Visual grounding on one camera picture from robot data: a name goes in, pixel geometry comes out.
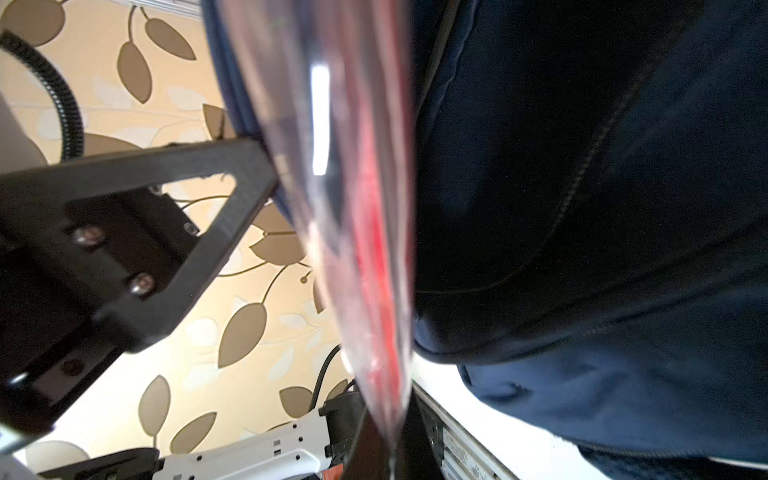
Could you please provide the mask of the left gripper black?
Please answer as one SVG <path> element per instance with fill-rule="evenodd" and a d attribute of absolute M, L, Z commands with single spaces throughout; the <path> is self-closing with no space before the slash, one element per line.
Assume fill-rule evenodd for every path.
<path fill-rule="evenodd" d="M 275 183 L 254 140 L 3 175 L 2 446 L 47 435 L 125 350 L 167 337 Z"/>

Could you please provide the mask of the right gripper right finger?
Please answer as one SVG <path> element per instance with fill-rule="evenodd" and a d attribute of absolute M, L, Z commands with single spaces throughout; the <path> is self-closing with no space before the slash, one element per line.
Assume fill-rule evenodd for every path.
<path fill-rule="evenodd" d="M 444 480 L 417 397 L 412 395 L 395 456 L 397 480 Z"/>

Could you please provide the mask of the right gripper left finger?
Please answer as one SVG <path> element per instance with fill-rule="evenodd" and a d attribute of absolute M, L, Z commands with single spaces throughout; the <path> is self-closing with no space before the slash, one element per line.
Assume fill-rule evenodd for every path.
<path fill-rule="evenodd" d="M 342 480 L 387 480 L 390 449 L 369 413 L 363 416 Z"/>

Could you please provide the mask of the navy blue student backpack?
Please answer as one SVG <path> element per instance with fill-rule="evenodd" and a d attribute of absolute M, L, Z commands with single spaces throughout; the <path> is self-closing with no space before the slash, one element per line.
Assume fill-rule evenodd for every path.
<path fill-rule="evenodd" d="M 765 478 L 766 3 L 403 2 L 411 356 L 611 477 Z"/>

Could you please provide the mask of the red packet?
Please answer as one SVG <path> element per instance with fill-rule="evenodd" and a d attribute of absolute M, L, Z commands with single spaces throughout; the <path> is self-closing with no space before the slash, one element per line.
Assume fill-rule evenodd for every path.
<path fill-rule="evenodd" d="M 221 1 L 291 218 L 381 435 L 411 381 L 414 125 L 403 1 Z"/>

